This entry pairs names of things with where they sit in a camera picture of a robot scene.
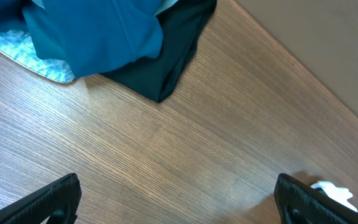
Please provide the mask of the white t-shirt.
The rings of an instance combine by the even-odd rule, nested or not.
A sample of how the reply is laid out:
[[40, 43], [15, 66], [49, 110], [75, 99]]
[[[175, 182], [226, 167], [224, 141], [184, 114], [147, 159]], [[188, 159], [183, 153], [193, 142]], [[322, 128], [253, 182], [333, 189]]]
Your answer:
[[343, 215], [348, 217], [352, 215], [353, 219], [358, 218], [358, 209], [349, 202], [349, 199], [353, 197], [353, 193], [348, 188], [337, 187], [332, 182], [325, 180], [319, 180], [311, 184], [310, 187], [343, 205], [345, 207], [341, 210]]

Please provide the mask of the grey garment in pile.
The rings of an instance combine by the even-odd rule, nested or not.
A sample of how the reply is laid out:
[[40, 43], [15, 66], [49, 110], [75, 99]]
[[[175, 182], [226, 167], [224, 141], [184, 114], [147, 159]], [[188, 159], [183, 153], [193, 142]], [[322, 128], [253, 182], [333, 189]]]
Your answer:
[[172, 7], [177, 1], [178, 0], [163, 0], [160, 7], [155, 12], [155, 16]]

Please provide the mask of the blue shirt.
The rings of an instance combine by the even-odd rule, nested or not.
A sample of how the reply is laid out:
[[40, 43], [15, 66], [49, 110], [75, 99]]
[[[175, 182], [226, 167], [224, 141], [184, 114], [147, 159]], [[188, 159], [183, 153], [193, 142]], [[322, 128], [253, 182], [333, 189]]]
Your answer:
[[0, 32], [29, 33], [39, 59], [76, 77], [110, 72], [162, 48], [160, 0], [0, 1]]

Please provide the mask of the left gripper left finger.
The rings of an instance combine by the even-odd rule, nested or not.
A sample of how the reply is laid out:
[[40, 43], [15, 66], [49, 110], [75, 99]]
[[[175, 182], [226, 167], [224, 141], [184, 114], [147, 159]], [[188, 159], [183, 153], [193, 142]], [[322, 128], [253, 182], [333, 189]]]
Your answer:
[[1, 209], [0, 224], [74, 224], [80, 200], [80, 181], [67, 174]]

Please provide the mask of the light patterned garment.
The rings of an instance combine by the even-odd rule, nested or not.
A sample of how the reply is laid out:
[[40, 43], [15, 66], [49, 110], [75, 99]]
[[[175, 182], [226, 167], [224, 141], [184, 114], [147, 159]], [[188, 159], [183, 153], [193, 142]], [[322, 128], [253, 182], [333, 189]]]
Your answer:
[[0, 53], [41, 77], [57, 83], [71, 83], [75, 76], [63, 60], [41, 60], [30, 35], [19, 30], [0, 32]]

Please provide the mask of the black garment in pile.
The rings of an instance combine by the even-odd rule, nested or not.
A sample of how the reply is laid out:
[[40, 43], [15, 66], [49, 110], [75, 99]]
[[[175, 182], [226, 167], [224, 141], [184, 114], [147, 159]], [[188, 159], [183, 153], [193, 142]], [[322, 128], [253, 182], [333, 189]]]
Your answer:
[[157, 14], [163, 45], [157, 58], [143, 57], [101, 75], [160, 103], [174, 91], [198, 48], [199, 37], [217, 0], [179, 0]]

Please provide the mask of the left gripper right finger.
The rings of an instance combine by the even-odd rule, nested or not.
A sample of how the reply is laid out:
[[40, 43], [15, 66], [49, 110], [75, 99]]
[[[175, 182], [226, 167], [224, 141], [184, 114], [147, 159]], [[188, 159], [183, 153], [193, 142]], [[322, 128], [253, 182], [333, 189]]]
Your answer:
[[285, 224], [358, 224], [358, 212], [288, 174], [278, 176], [274, 199]]

